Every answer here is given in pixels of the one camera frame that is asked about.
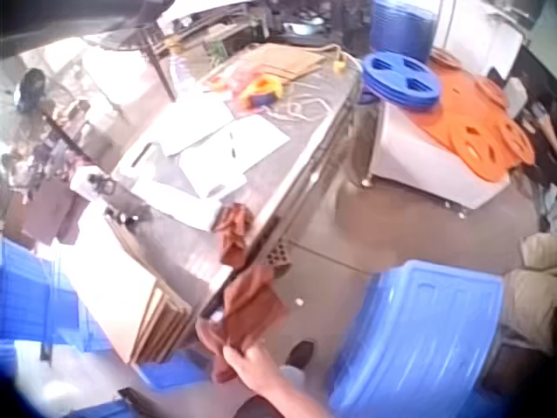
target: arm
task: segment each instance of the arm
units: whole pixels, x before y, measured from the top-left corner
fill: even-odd
[[[317,402],[300,393],[287,381],[266,350],[256,344],[245,356],[225,347],[224,357],[244,384],[266,398],[285,418],[329,418]]]

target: caster wheel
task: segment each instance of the caster wheel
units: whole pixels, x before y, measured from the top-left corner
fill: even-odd
[[[373,187],[373,180],[372,179],[363,179],[361,185],[365,189],[371,189]]]

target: human hand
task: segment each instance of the human hand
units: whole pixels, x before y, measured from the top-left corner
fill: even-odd
[[[223,356],[242,382],[256,394],[266,397],[285,383],[279,368],[261,343],[248,348],[244,356],[226,346],[223,348]]]

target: blue reel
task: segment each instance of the blue reel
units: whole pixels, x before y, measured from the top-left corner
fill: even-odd
[[[439,102],[439,78],[413,58],[383,51],[364,57],[362,64],[364,82],[385,100],[415,111],[426,111]]]

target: person's leg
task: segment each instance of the person's leg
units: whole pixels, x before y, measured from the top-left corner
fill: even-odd
[[[280,373],[295,387],[302,388],[305,383],[304,369],[313,357],[315,343],[304,340],[288,354]],[[234,418],[284,418],[269,401],[261,396],[253,396],[238,409]]]

